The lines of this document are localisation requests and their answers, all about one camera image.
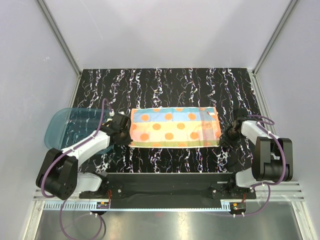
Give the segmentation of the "orange blue dotted towel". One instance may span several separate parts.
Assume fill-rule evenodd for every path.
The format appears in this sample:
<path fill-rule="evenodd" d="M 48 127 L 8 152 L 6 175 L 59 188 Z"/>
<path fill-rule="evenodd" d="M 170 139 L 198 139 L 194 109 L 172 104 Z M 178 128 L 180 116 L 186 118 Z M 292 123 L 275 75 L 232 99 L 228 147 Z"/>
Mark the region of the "orange blue dotted towel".
<path fill-rule="evenodd" d="M 134 108 L 130 118 L 133 148 L 217 147 L 222 135 L 215 107 Z"/>

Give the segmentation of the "blue transparent plastic bin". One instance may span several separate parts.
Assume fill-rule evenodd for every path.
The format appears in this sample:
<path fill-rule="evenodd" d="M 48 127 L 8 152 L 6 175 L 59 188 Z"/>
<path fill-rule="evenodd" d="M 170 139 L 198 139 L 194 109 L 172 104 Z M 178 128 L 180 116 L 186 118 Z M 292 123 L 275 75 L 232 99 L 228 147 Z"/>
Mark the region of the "blue transparent plastic bin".
<path fill-rule="evenodd" d="M 64 108 L 51 119 L 45 133 L 44 143 L 48 149 L 76 147 L 97 130 L 100 120 L 110 118 L 108 109 Z"/>

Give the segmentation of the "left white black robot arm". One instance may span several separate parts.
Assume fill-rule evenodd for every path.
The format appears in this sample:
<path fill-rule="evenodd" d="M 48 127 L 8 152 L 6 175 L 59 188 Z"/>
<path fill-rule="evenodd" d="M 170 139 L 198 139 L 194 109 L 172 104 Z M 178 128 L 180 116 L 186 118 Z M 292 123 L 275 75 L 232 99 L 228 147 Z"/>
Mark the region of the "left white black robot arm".
<path fill-rule="evenodd" d="M 35 184 L 45 198 L 67 200 L 74 193 L 91 192 L 97 198 L 108 193 L 101 176 L 78 168 L 89 158 L 112 145 L 129 145 L 130 128 L 101 126 L 88 137 L 62 150 L 51 148 L 45 155 Z"/>

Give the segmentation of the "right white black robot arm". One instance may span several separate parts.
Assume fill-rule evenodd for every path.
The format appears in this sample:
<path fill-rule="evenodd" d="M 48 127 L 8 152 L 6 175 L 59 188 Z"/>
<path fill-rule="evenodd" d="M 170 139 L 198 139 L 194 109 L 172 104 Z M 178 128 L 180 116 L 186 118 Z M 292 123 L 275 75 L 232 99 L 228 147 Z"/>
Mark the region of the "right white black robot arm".
<path fill-rule="evenodd" d="M 293 142 L 289 138 L 271 133 L 252 116 L 239 117 L 222 133 L 219 146 L 233 148 L 244 137 L 254 144 L 253 160 L 249 169 L 237 172 L 234 181 L 227 185 L 230 197 L 239 198 L 245 188 L 275 186 L 292 180 Z"/>

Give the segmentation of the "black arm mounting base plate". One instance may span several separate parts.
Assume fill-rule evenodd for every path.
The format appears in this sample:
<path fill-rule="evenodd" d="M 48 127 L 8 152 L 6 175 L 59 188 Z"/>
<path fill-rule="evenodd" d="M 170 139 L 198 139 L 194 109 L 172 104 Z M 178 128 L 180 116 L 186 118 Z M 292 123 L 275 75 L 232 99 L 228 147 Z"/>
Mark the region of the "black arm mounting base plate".
<path fill-rule="evenodd" d="M 108 173 L 98 191 L 84 191 L 81 199 L 124 199 L 136 195 L 194 195 L 214 199 L 255 200 L 256 192 L 238 187 L 234 173 Z"/>

